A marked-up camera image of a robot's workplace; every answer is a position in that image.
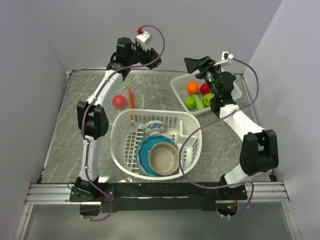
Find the pink red fake peach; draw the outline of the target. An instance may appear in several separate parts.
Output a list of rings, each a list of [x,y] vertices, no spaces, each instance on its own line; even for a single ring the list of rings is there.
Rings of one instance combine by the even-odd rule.
[[[112,105],[117,110],[123,110],[127,107],[127,98],[123,95],[115,95],[112,99]]]

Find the clear orange zip top bag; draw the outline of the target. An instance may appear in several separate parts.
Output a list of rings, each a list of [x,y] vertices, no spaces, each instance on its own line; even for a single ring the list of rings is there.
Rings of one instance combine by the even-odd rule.
[[[134,105],[134,99],[133,99],[133,95],[132,95],[131,89],[129,88],[127,91],[128,91],[128,98],[129,98],[129,106],[130,106],[131,109],[134,109],[135,105]],[[134,121],[134,116],[133,115],[130,116],[130,122],[131,122],[132,125],[134,125],[135,121]]]

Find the green fake apple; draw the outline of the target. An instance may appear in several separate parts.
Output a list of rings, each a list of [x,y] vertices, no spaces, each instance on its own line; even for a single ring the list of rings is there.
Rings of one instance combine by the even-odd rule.
[[[205,107],[209,107],[211,105],[211,99],[214,97],[212,93],[207,93],[203,96],[202,102]]]
[[[196,102],[191,96],[185,98],[183,102],[188,110],[192,110],[196,106]]]

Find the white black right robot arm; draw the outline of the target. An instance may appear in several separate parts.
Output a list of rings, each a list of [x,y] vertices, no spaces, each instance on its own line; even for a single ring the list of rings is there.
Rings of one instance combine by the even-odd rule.
[[[208,84],[213,94],[210,108],[217,116],[217,121],[227,123],[242,141],[239,164],[224,174],[218,185],[213,187],[224,199],[232,198],[237,192],[237,187],[279,165],[276,132],[257,125],[243,113],[244,107],[238,106],[233,100],[232,91],[236,77],[228,71],[221,70],[221,65],[231,60],[241,62],[228,52],[223,52],[221,61],[218,62],[209,56],[200,59],[184,58],[187,72],[191,74],[199,71],[196,78],[203,79]]]

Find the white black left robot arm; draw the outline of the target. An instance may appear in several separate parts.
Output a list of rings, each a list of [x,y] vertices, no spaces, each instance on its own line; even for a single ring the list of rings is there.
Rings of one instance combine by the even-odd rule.
[[[162,62],[156,50],[148,47],[150,39],[146,32],[138,34],[135,41],[128,37],[119,38],[116,51],[106,66],[101,83],[86,101],[79,101],[76,106],[78,127],[83,139],[83,153],[75,188],[88,201],[94,201],[101,194],[98,188],[98,162],[102,138],[109,128],[106,105],[111,103],[114,92],[125,80],[133,65],[141,64],[154,69]]]

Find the orange fake tangerine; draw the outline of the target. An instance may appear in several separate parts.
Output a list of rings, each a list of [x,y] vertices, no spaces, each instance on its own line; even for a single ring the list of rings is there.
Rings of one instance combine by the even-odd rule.
[[[190,95],[195,95],[199,92],[200,88],[196,82],[191,81],[187,84],[186,90]]]

